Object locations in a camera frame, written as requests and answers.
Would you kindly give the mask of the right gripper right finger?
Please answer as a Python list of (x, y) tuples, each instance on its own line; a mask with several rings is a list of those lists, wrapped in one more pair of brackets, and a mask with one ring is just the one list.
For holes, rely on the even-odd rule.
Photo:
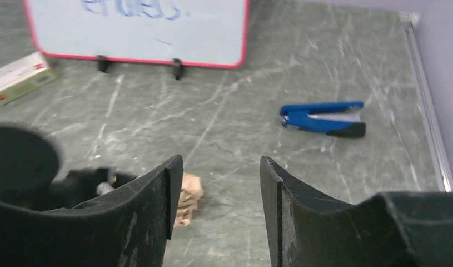
[(266, 156), (260, 185), (272, 266), (453, 266), (453, 192), (380, 192), (351, 205)]

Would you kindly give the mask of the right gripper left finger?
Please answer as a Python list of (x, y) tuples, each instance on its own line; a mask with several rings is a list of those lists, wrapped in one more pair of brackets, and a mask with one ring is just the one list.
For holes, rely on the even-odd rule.
[(0, 202), (0, 266), (161, 266), (183, 178), (175, 155), (72, 209)]

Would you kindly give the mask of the beige and black umbrella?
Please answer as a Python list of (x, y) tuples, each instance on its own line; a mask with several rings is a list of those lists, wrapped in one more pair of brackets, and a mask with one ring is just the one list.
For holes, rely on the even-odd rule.
[(198, 209), (198, 201), (203, 193), (200, 177), (184, 172), (174, 223), (175, 228), (191, 223), (193, 212)]

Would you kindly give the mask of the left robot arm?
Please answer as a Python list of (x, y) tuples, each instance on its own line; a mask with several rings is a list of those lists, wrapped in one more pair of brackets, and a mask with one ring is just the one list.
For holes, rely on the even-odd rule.
[(0, 124), (0, 201), (36, 211), (71, 209), (136, 178), (115, 167), (70, 170), (56, 181), (59, 149), (42, 133)]

